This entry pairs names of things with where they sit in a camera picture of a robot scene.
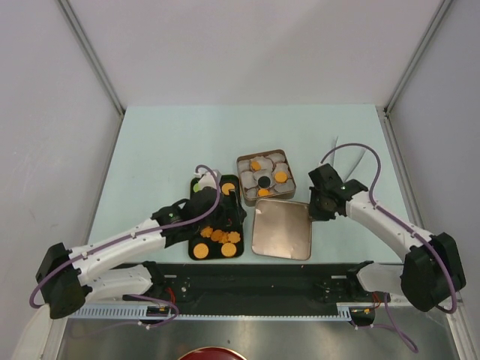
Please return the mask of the round orange cookie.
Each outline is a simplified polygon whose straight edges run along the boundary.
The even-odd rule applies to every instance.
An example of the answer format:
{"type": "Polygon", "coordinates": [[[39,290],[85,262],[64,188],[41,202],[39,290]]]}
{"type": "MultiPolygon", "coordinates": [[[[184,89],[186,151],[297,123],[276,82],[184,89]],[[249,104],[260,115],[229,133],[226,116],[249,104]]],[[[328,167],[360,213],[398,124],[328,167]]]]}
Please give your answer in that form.
{"type": "Polygon", "coordinates": [[[193,248],[193,256],[195,259],[205,259],[209,255],[209,247],[205,243],[196,244],[193,248]]]}
{"type": "Polygon", "coordinates": [[[233,243],[225,243],[222,245],[220,252],[224,257],[234,257],[237,252],[237,247],[233,243]]]}
{"type": "Polygon", "coordinates": [[[224,183],[221,186],[221,191],[225,196],[229,196],[230,192],[234,191],[235,189],[236,189],[236,186],[231,182],[224,183]]]}

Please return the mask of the fish shaped orange cookie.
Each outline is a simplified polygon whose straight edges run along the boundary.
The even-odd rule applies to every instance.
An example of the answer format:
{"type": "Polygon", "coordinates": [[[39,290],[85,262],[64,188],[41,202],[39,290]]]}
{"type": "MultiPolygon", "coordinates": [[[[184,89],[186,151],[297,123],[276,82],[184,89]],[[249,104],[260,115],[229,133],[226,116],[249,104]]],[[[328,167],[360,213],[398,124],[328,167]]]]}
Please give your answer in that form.
{"type": "Polygon", "coordinates": [[[258,196],[259,197],[267,197],[269,195],[270,195],[269,189],[260,188],[258,190],[258,196]]]}

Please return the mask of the black round cookie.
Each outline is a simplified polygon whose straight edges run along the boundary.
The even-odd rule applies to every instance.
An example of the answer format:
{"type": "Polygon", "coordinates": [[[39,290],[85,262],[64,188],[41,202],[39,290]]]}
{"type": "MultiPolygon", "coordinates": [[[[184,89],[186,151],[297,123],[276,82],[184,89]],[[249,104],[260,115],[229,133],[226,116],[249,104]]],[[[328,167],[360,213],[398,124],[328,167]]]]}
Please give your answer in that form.
{"type": "Polygon", "coordinates": [[[258,178],[257,184],[260,188],[268,189],[271,187],[272,180],[270,177],[264,175],[258,178]]]}

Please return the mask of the square tin lid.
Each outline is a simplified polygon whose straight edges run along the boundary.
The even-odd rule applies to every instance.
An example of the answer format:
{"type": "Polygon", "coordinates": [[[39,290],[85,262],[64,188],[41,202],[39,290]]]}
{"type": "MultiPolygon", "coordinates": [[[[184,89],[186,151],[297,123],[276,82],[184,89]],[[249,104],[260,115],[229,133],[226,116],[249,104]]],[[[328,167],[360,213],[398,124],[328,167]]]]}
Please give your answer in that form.
{"type": "Polygon", "coordinates": [[[264,257],[309,260],[312,222],[308,204],[282,199],[260,199],[255,206],[252,251],[264,257]]]}

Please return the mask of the square cookie tin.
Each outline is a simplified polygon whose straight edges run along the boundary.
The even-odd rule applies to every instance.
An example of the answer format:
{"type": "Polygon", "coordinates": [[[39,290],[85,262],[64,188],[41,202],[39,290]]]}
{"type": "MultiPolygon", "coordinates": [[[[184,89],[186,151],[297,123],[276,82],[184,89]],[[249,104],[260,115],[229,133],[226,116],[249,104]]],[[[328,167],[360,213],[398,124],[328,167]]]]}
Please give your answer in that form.
{"type": "Polygon", "coordinates": [[[293,171],[282,149],[245,154],[236,159],[241,191],[246,203],[255,203],[262,198],[292,199],[296,193],[293,171]],[[260,197],[257,180],[261,176],[271,178],[270,195],[260,197]]]}

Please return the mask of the metal tongs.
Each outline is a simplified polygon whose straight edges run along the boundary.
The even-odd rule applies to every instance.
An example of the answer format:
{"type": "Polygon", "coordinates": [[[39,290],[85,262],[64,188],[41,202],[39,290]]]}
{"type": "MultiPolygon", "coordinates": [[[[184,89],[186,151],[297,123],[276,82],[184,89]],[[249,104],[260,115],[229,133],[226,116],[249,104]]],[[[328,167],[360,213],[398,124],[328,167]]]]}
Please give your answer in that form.
{"type": "Polygon", "coordinates": [[[346,181],[351,178],[366,155],[362,147],[345,147],[333,151],[328,156],[328,162],[338,171],[340,177],[346,181]]]}

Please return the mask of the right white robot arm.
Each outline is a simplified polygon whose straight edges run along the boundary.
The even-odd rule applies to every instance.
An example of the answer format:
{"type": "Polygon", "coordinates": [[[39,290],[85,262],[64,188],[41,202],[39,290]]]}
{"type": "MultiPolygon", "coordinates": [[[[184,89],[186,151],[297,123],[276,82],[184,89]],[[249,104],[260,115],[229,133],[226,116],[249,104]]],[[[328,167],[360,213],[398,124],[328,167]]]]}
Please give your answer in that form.
{"type": "Polygon", "coordinates": [[[309,216],[312,221],[349,218],[371,231],[398,256],[399,265],[365,261],[353,270],[346,293],[355,301],[371,293],[405,297],[428,312],[446,299],[455,299],[467,282],[456,241],[401,220],[382,207],[360,181],[343,181],[328,163],[309,172],[309,216]]]}

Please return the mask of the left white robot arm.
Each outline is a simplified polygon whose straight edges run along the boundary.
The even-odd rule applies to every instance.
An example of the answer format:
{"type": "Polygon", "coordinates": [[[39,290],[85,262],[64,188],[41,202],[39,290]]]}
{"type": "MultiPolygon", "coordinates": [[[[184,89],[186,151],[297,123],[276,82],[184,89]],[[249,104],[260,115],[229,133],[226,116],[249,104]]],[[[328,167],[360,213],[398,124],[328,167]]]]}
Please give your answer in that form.
{"type": "Polygon", "coordinates": [[[165,206],[122,234],[98,244],[68,249],[63,243],[46,251],[35,275],[53,320],[78,311],[87,302],[116,296],[159,299],[166,282],[154,262],[121,268],[129,259],[186,242],[195,260],[222,259],[223,248],[242,248],[246,212],[231,181],[204,187],[190,198],[165,206]]]}

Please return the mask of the flower shaped orange cookie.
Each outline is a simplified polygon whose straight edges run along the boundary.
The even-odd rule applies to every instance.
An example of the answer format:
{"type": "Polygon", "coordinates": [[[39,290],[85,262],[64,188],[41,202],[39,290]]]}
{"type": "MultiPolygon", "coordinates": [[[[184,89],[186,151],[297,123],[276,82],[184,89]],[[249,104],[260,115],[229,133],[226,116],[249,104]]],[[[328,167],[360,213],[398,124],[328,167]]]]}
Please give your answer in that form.
{"type": "Polygon", "coordinates": [[[242,240],[241,234],[239,232],[229,232],[227,234],[227,241],[232,244],[236,244],[242,240]]]}

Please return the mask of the black cookie tray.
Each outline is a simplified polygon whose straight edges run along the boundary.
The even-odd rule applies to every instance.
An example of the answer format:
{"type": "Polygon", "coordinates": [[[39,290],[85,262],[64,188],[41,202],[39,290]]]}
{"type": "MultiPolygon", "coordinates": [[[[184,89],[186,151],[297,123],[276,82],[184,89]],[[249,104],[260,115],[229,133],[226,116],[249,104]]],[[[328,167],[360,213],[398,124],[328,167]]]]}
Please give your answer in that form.
{"type": "Polygon", "coordinates": [[[222,175],[220,177],[220,202],[215,211],[204,220],[196,224],[196,231],[192,238],[187,242],[188,256],[194,261],[206,260],[226,260],[238,258],[243,255],[245,250],[245,235],[244,224],[236,225],[231,220],[231,205],[228,196],[225,196],[221,191],[221,186],[224,183],[231,182],[235,185],[235,192],[241,200],[241,189],[239,178],[236,175],[222,175]],[[230,232],[238,232],[241,234],[241,241],[236,243],[237,252],[233,257],[224,257],[221,254],[221,247],[227,241],[227,234],[230,232]],[[199,243],[208,245],[209,254],[205,259],[195,259],[193,255],[194,246],[199,243]]]}

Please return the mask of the red round object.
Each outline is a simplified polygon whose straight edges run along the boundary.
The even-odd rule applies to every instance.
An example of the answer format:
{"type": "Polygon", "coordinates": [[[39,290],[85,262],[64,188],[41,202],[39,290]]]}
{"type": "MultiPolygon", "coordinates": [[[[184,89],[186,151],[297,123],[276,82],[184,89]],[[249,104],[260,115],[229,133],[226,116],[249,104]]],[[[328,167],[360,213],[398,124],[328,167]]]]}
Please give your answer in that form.
{"type": "Polygon", "coordinates": [[[246,358],[232,349],[207,346],[191,350],[178,360],[246,360],[246,358]]]}

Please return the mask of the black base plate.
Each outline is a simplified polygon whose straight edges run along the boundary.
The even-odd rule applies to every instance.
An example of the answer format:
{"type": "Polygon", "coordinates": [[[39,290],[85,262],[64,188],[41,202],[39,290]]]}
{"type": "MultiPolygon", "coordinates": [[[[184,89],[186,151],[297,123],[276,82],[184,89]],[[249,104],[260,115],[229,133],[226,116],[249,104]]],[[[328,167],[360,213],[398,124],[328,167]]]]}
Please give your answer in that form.
{"type": "Polygon", "coordinates": [[[146,296],[193,309],[278,308],[349,303],[375,308],[386,299],[366,292],[353,276],[357,264],[167,264],[147,262],[153,272],[146,296]]]}

